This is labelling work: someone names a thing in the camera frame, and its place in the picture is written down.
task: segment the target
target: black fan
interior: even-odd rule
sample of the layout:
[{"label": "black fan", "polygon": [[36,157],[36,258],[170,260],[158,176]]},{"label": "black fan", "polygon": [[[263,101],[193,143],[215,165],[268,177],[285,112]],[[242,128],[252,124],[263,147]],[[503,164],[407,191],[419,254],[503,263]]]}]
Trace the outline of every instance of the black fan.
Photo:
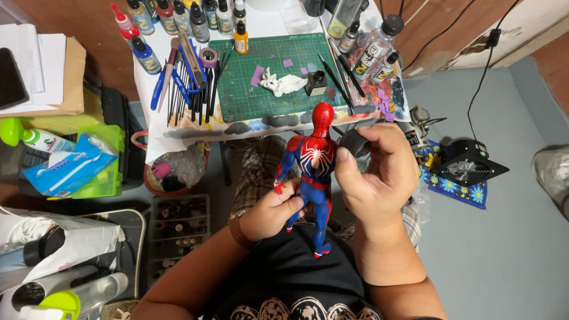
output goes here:
[{"label": "black fan", "polygon": [[463,187],[494,178],[510,171],[490,161],[486,146],[471,138],[456,138],[441,148],[442,163],[429,171]]}]

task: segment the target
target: spider-man action figure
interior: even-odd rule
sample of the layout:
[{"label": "spider-man action figure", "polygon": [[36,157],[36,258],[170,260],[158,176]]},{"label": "spider-man action figure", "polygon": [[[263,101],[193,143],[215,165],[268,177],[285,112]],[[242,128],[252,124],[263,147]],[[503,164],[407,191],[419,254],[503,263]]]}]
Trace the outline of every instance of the spider-man action figure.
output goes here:
[{"label": "spider-man action figure", "polygon": [[[281,182],[294,162],[302,170],[302,182],[296,195],[304,200],[314,203],[316,216],[316,231],[312,237],[314,242],[314,256],[320,257],[330,252],[330,244],[324,243],[326,224],[332,211],[332,196],[330,184],[332,172],[336,167],[336,150],[338,143],[330,139],[328,131],[334,119],[334,109],[327,102],[320,102],[312,112],[314,132],[310,136],[294,136],[287,144],[285,154],[275,173],[275,191],[282,194],[285,185]],[[298,219],[297,211],[289,218],[287,232],[292,230],[292,224]]]}]

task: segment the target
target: green plastic box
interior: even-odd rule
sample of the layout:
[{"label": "green plastic box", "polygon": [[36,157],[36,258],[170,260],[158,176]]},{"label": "green plastic box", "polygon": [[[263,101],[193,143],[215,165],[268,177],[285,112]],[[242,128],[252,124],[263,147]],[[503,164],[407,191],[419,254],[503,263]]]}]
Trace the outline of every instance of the green plastic box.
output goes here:
[{"label": "green plastic box", "polygon": [[[125,132],[117,125],[82,126],[78,134],[92,133],[107,142],[119,153],[125,151]],[[102,198],[122,194],[122,173],[118,172],[118,158],[101,173],[75,191],[72,199]]]}]

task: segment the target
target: blue plastic packet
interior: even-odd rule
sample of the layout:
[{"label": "blue plastic packet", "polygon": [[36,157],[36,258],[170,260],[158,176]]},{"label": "blue plastic packet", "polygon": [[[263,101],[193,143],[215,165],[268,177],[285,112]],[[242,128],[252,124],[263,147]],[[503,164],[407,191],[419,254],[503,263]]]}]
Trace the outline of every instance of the blue plastic packet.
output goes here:
[{"label": "blue plastic packet", "polygon": [[43,195],[65,198],[93,179],[118,158],[118,153],[96,136],[79,136],[73,152],[56,152],[47,163],[24,171]]}]

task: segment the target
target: paint storage organizer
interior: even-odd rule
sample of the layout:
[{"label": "paint storage organizer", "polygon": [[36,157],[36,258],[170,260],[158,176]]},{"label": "paint storage organizer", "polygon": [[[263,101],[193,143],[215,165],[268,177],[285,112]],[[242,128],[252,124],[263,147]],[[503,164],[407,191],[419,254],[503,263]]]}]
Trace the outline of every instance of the paint storage organizer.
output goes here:
[{"label": "paint storage organizer", "polygon": [[154,198],[148,230],[148,288],[210,235],[209,195]]}]

